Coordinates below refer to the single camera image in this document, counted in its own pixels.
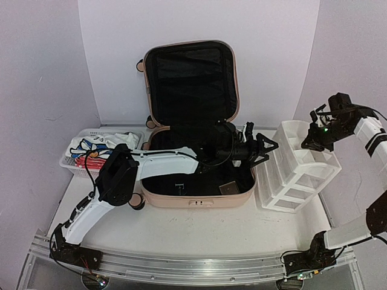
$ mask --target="suitcase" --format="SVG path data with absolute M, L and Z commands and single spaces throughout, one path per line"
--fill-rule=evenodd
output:
M 147 127 L 157 127 L 144 150 L 190 147 L 188 141 L 173 138 L 170 126 L 232 121 L 238 114 L 235 58 L 224 42 L 156 47 L 139 61 L 137 70 L 145 76 L 151 111 Z M 146 200 L 156 207 L 237 207 L 252 194 L 255 176 L 254 169 L 234 167 L 227 161 L 203 174 L 146 178 L 141 188 Z

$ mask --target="gray wall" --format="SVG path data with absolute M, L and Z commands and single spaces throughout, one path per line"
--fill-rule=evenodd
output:
M 1 1 L 0 286 L 13 289 L 71 173 L 69 140 L 99 126 L 76 0 Z
M 337 92 L 354 103 L 387 115 L 387 2 L 325 1 L 295 119 L 310 121 L 309 112 Z M 324 190 L 336 225 L 357 217 L 383 190 L 369 156 L 355 137 L 335 144 L 343 167 Z M 355 247 L 366 289 L 386 289 L 387 247 L 370 241 Z

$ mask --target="metal frame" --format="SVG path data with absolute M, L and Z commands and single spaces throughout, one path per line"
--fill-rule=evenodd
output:
M 24 265 L 18 290 L 26 289 L 35 259 L 49 258 L 49 238 L 41 234 L 34 237 Z M 337 260 L 336 266 L 349 264 L 356 289 L 362 290 L 357 260 L 348 248 Z M 83 269 L 69 266 L 82 272 Z M 96 274 L 135 282 L 164 285 L 224 286 L 246 285 L 283 279 L 285 268 L 278 255 L 256 257 L 163 257 L 120 253 L 103 250 Z

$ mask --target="white wall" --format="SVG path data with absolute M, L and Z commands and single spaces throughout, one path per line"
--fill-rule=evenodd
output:
M 10 290 L 71 178 L 60 156 L 100 124 L 77 1 L 1 1 L 0 67 L 0 287 Z
M 318 0 L 80 0 L 91 83 L 102 123 L 144 124 L 136 63 L 149 49 L 219 39 L 235 51 L 241 110 L 236 124 L 276 127 L 294 115 L 316 28 Z
M 326 1 L 320 5 L 310 66 L 294 118 L 337 92 L 387 115 L 387 2 Z M 382 193 L 368 154 L 356 137 L 335 144 L 343 170 L 324 190 L 336 225 L 360 213 Z M 371 241 L 355 247 L 366 289 L 386 289 L 387 247 Z

